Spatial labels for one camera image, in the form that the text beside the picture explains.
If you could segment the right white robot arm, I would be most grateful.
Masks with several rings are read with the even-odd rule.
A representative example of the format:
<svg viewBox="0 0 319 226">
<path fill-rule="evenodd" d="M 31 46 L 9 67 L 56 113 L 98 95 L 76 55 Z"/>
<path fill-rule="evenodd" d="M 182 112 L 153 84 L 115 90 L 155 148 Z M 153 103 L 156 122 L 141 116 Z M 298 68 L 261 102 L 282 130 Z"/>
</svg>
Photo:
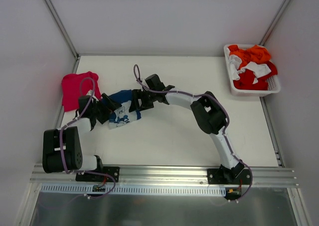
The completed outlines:
<svg viewBox="0 0 319 226">
<path fill-rule="evenodd" d="M 190 110 L 198 127 L 213 140 L 219 154 L 221 165 L 214 177 L 229 184 L 240 180 L 245 165 L 232 149 L 227 137 L 229 116 L 211 92 L 193 95 L 172 85 L 165 86 L 157 74 L 146 78 L 147 85 L 143 85 L 139 74 L 135 74 L 135 78 L 142 89 L 133 90 L 129 111 L 151 109 L 156 101 Z"/>
</svg>

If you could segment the navy blue t-shirt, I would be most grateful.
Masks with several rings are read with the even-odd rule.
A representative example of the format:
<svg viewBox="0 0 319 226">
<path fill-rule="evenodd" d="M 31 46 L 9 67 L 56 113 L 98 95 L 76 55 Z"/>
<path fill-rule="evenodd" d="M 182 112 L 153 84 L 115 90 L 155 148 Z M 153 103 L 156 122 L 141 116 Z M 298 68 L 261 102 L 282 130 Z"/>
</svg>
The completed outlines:
<svg viewBox="0 0 319 226">
<path fill-rule="evenodd" d="M 142 118 L 140 111 L 129 111 L 132 103 L 132 95 L 132 90 L 121 90 L 110 95 L 110 99 L 121 104 L 121 106 L 109 116 L 110 129 L 125 126 Z"/>
</svg>

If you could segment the pink t-shirt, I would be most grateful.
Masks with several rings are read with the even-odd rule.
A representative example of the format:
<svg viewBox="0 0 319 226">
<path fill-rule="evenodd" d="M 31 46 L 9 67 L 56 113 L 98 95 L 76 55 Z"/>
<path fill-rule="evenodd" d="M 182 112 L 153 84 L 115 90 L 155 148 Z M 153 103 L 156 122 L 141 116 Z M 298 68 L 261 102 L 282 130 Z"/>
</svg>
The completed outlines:
<svg viewBox="0 0 319 226">
<path fill-rule="evenodd" d="M 62 86 L 62 106 L 65 112 L 73 111 L 78 109 L 78 98 L 81 95 L 86 95 L 90 90 L 93 89 L 93 82 L 91 80 L 85 80 L 80 86 L 80 83 L 84 78 L 92 78 L 95 82 L 94 96 L 97 99 L 101 99 L 101 93 L 98 86 L 99 76 L 96 73 L 88 71 L 81 74 L 67 74 L 61 81 Z"/>
</svg>

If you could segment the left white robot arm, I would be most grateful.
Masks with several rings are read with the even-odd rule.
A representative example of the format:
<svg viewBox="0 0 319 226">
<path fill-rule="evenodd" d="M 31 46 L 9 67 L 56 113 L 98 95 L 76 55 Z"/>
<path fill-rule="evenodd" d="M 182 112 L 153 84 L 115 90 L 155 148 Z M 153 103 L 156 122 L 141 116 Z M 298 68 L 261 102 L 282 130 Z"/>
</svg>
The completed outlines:
<svg viewBox="0 0 319 226">
<path fill-rule="evenodd" d="M 104 124 L 121 103 L 102 94 L 101 100 L 90 95 L 78 98 L 75 118 L 64 126 L 43 134 L 42 166 L 46 173 L 85 171 L 93 181 L 103 178 L 102 160 L 97 155 L 84 155 L 81 140 L 97 122 Z"/>
</svg>

